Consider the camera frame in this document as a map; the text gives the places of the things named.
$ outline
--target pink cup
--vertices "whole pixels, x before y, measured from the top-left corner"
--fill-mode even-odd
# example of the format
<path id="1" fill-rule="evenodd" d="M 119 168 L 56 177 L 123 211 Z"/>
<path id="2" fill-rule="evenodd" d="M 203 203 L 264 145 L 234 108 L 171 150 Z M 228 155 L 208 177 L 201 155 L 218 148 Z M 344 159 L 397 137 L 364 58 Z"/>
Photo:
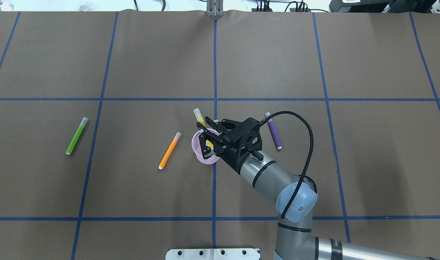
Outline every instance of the pink cup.
<path id="1" fill-rule="evenodd" d="M 216 135 L 218 135 L 218 132 L 213 130 L 212 128 L 207 128 L 207 130 L 209 130 L 212 133 L 215 133 Z M 212 155 L 207 160 L 205 160 L 202 157 L 202 152 L 200 150 L 200 143 L 199 143 L 199 135 L 200 135 L 200 130 L 194 134 L 194 136 L 193 136 L 193 138 L 191 140 L 191 148 L 193 149 L 193 152 L 196 154 L 196 158 L 200 162 L 202 162 L 203 164 L 214 164 L 214 163 L 216 163 L 220 159 L 220 157 L 218 157 L 216 155 Z"/>

